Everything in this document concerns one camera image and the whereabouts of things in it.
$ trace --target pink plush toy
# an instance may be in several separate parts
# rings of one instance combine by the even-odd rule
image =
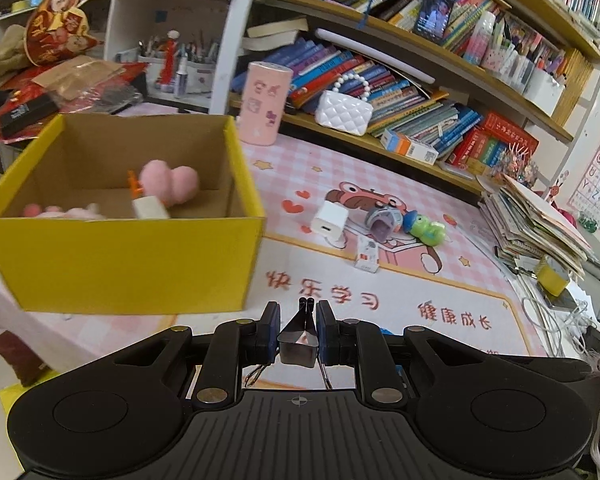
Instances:
[[[171,170],[163,160],[151,160],[140,172],[140,185],[147,196],[156,196],[165,207],[191,200],[199,190],[197,171],[188,166]]]
[[[78,220],[104,220],[106,217],[99,214],[97,204],[89,204],[86,209],[74,207],[67,212],[56,205],[48,206],[44,212],[39,204],[27,204],[24,207],[23,216],[27,218],[71,218]]]

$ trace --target orange clip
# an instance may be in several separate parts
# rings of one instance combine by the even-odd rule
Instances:
[[[128,170],[126,172],[129,176],[129,188],[131,189],[131,198],[135,200],[136,198],[140,198],[144,195],[144,189],[140,184],[140,181],[135,176],[135,172],[133,170]]]

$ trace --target wooden shelf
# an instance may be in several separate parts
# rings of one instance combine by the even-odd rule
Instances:
[[[584,29],[553,0],[506,0],[531,25],[543,28],[555,40],[577,48],[592,63],[600,62],[600,48]]]
[[[240,104],[240,96],[232,93],[229,96],[229,105],[233,108],[240,108]],[[461,187],[462,189],[465,189],[472,193],[479,195],[482,192],[482,186],[478,184],[477,180],[468,180],[467,178],[463,178],[453,173],[449,173],[448,171],[444,171],[438,166],[429,166],[428,164],[424,164],[419,160],[413,160],[412,158],[407,158],[405,156],[398,155],[397,153],[389,152],[384,149],[384,147],[382,146],[382,144],[380,144],[380,141],[378,139],[370,135],[358,137],[346,134],[344,132],[339,132],[337,130],[332,130],[331,128],[325,128],[324,126],[320,126],[319,124],[317,124],[311,115],[305,114],[303,112],[298,112],[295,115],[284,114],[282,116],[282,121],[288,124],[294,124],[295,126],[306,128],[307,130],[318,132],[319,134],[324,134],[333,137],[334,139],[342,140],[343,142],[347,142],[360,148],[364,148],[365,150],[368,150],[370,152],[378,153],[379,155],[384,155],[388,158],[392,158],[393,160],[398,160],[399,162],[406,164],[407,166],[417,168],[418,170],[436,176],[441,180],[444,180],[445,182],[454,184],[455,186]]]
[[[283,9],[294,10],[295,12],[303,12],[304,14],[338,23],[339,25],[345,25],[350,28],[357,28],[363,16],[360,12],[350,9],[349,7],[323,0],[259,1],[268,6],[281,7]],[[522,114],[524,117],[527,117],[532,123],[546,130],[547,133],[560,140],[560,142],[569,143],[573,140],[573,136],[567,130],[556,123],[540,108],[523,98],[518,92],[490,74],[487,74],[480,67],[466,62],[462,57],[456,56],[456,54],[453,54],[449,50],[446,50],[435,43],[431,43],[412,32],[401,30],[401,28],[394,27],[393,25],[372,16],[369,16],[362,31],[381,40],[401,46],[421,57],[430,59],[474,85],[487,90],[504,104]]]

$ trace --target green toy figure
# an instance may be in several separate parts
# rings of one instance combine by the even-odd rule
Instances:
[[[430,247],[440,245],[445,240],[445,225],[430,221],[426,216],[417,214],[416,210],[408,211],[404,216],[402,229]]]

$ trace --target stack of papers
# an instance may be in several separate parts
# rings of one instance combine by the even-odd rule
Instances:
[[[552,256],[584,279],[583,261],[593,250],[577,229],[533,191],[512,178],[485,199],[480,209],[498,240],[498,257],[510,267],[520,256]]]

